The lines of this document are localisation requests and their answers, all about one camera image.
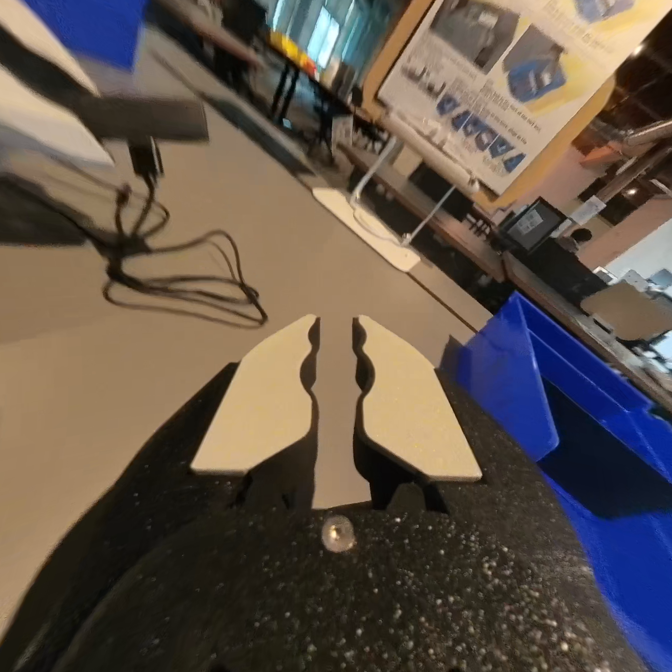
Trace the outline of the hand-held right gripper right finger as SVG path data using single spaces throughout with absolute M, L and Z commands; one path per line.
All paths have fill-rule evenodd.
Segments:
M 481 467 L 432 363 L 369 316 L 353 324 L 353 350 L 363 367 L 363 439 L 430 483 L 480 481 Z

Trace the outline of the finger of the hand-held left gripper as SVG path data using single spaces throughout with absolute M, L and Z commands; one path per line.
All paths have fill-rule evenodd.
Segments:
M 113 158 L 70 111 L 1 68 L 1 151 L 26 150 L 77 166 L 111 168 Z
M 55 103 L 100 98 L 77 59 L 23 1 L 1 2 L 1 66 Z

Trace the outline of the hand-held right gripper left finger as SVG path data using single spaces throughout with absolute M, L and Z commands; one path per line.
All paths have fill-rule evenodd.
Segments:
M 199 475 L 244 476 L 314 430 L 321 320 L 305 315 L 239 362 L 191 461 Z

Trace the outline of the blue plastic bin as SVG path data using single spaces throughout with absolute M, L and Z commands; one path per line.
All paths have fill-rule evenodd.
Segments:
M 131 71 L 147 1 L 26 1 L 71 52 Z

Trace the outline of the blue bin with divider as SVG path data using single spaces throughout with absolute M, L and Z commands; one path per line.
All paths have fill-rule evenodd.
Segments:
M 541 469 L 629 643 L 671 670 L 671 424 L 514 293 L 441 369 Z

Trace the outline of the grey USB hub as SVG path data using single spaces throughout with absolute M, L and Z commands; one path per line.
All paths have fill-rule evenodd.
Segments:
M 209 140 L 204 107 L 195 99 L 91 97 L 73 110 L 98 139 Z

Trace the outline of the black framed display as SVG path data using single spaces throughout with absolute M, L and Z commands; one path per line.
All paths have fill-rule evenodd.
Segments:
M 543 197 L 510 213 L 500 223 L 497 242 L 503 251 L 529 254 L 548 240 L 565 223 L 567 216 Z

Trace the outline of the tan board on stand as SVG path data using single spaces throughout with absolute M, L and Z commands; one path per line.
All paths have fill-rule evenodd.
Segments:
M 618 282 L 584 298 L 581 310 L 619 341 L 655 340 L 671 331 L 671 299 Z

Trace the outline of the yellow plastic bin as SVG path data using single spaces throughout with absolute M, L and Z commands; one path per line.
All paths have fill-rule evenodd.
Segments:
M 299 69 L 311 76 L 315 74 L 316 63 L 314 60 L 289 36 L 271 29 L 269 30 L 267 41 L 270 46 L 286 57 L 291 63 L 297 65 Z

